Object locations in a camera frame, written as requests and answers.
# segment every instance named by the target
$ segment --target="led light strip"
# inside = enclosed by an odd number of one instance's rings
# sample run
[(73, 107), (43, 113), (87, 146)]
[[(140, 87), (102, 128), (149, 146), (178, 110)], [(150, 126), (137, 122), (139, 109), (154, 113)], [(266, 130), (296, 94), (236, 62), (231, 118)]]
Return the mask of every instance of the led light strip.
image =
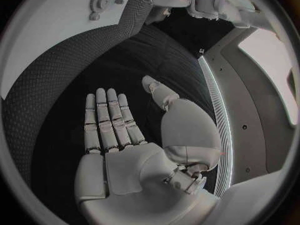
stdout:
[(217, 129), (221, 138), (221, 158), (218, 163), (214, 195), (221, 197), (230, 187), (233, 174), (233, 140), (229, 117), (218, 83), (204, 56), (199, 58), (199, 64), (204, 74), (210, 93)]

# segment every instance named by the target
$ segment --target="bolt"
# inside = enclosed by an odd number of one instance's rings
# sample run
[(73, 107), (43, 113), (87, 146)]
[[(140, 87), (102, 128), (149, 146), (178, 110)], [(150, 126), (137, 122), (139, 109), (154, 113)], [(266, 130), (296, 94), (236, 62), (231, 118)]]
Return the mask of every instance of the bolt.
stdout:
[(115, 0), (114, 1), (115, 4), (124, 4), (124, 0)]
[(92, 12), (90, 15), (89, 15), (89, 20), (91, 21), (97, 21), (100, 19), (100, 15), (99, 13), (97, 12)]

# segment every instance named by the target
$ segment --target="screw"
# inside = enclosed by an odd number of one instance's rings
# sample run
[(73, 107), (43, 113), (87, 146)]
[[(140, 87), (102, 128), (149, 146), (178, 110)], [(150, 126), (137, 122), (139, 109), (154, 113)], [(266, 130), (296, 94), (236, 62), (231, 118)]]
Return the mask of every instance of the screw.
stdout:
[(97, 12), (92, 12), (90, 15), (89, 15), (89, 20), (91, 21), (97, 21), (100, 19), (100, 15), (99, 13)]
[(115, 0), (114, 1), (115, 4), (124, 4), (124, 0)]

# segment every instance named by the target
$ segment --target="dark fabric surface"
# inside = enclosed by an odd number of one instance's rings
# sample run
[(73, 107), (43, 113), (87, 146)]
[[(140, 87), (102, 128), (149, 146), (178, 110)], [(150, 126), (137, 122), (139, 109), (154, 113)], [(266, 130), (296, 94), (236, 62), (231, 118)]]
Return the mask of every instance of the dark fabric surface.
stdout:
[[(97, 88), (127, 95), (130, 110), (148, 142), (161, 146), (164, 114), (142, 87), (150, 75), (197, 103), (214, 118), (208, 88), (197, 60), (153, 26), (106, 52), (63, 92), (48, 114), (35, 145), (32, 189), (53, 212), (71, 224), (83, 224), (74, 200), (74, 178), (84, 154), (85, 99)], [(207, 174), (214, 191), (217, 169)]]
[(3, 124), (11, 155), (27, 184), (36, 138), (59, 95), (92, 61), (135, 35), (151, 8), (147, 0), (129, 0), (118, 25), (90, 30), (59, 43), (17, 79), (3, 102)]

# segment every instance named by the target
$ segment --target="curved white panel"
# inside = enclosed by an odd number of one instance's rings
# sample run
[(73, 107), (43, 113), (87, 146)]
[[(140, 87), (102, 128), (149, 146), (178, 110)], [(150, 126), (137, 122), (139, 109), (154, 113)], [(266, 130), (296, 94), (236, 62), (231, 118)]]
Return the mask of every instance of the curved white panel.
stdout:
[(21, 73), (38, 56), (79, 33), (119, 23), (128, 0), (112, 3), (98, 21), (89, 20), (90, 0), (26, 0), (10, 21), (0, 44), (6, 98)]

